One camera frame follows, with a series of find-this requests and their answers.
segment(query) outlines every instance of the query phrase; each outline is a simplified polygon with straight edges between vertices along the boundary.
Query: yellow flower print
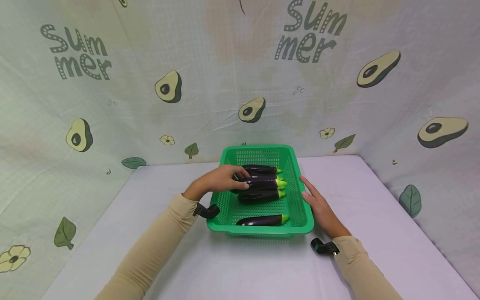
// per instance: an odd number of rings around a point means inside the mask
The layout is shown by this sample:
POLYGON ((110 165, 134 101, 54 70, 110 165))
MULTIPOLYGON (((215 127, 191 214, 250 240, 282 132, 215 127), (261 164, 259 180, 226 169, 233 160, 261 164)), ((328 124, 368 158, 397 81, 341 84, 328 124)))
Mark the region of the yellow flower print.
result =
POLYGON ((160 138, 160 141, 167 146, 171 146, 171 145, 175 144, 175 140, 173 139, 173 136, 171 136, 171 135, 162 136, 160 138))
POLYGON ((323 139, 328 139, 331 138, 332 135, 335 133, 335 128, 325 128, 323 130, 320 130, 320 137, 323 139))
POLYGON ((0 273, 15 271, 30 255, 30 248, 24 245, 12 246, 10 250, 0 255, 0 273))

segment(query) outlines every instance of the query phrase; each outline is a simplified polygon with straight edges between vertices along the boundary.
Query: beige sleeve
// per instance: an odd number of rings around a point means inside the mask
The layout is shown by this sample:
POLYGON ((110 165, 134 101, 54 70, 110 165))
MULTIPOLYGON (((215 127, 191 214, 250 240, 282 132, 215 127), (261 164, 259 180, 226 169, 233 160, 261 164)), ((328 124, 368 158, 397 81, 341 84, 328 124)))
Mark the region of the beige sleeve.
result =
POLYGON ((176 195, 128 251, 96 300, 142 300, 156 275, 195 223, 197 202, 176 195))
POLYGON ((368 257, 361 242, 353 236, 334 238, 340 250, 335 256, 343 278, 350 285, 356 300, 401 300, 393 286, 368 257))

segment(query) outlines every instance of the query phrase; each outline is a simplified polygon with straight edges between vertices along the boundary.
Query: green leaf print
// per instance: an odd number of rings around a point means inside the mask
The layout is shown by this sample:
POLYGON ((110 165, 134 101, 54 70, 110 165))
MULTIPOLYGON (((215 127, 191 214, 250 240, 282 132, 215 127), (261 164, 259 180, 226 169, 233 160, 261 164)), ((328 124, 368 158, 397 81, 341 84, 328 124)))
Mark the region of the green leaf print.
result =
POLYGON ((192 156, 197 155, 198 154, 197 143, 193 143, 190 146, 186 147, 185 154, 188 155, 189 159, 192 159, 192 156))
POLYGON ((333 153, 337 152, 339 149, 347 148, 348 146, 350 146, 354 138, 355 138, 355 134, 352 134, 351 136, 347 136, 346 138, 336 142, 335 151, 333 153))
POLYGON ((121 164, 129 169, 137 169, 138 167, 146 166, 147 162, 141 157, 129 157, 121 161, 121 164))
POLYGON ((68 249, 73 248, 71 243, 73 237, 77 233, 77 226, 74 223, 70 222, 67 218, 63 217, 60 221, 60 225, 55 233, 53 238, 53 243, 57 247, 67 246, 68 249))
POLYGON ((419 190, 414 185, 408 185, 398 199, 400 205, 410 215, 415 218, 421 210, 421 197, 419 190))

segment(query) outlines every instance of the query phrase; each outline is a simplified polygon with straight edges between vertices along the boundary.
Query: hand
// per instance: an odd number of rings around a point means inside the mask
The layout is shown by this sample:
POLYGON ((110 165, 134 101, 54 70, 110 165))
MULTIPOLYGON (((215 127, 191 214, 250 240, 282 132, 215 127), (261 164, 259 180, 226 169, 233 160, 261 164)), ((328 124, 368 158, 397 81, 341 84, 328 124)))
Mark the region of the hand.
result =
POLYGON ((245 177, 250 177, 243 167, 221 165, 192 182, 182 195, 192 201, 200 201, 208 192, 223 192, 235 189, 246 190, 249 188, 247 183, 233 180, 234 174, 240 180, 245 177))
POLYGON ((310 195, 307 192, 303 192, 302 197, 310 204, 315 221, 320 225, 325 234, 331 239, 351 235, 318 190, 305 177, 300 176, 300 180, 311 193, 310 195))

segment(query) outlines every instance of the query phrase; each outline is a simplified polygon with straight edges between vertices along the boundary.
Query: white tabletop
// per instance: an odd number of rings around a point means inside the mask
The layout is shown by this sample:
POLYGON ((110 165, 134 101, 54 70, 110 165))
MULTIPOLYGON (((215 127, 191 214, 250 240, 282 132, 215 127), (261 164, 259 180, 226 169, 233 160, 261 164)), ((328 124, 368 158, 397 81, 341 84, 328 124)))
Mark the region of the white tabletop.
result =
MULTIPOLYGON (((361 158, 298 161, 404 299, 478 299, 361 158)), ((136 170, 42 299, 93 299, 173 195, 217 166, 136 170)), ((314 237, 317 228, 290 240, 229 238, 199 218, 146 299, 354 299, 333 258, 310 248, 314 237)))

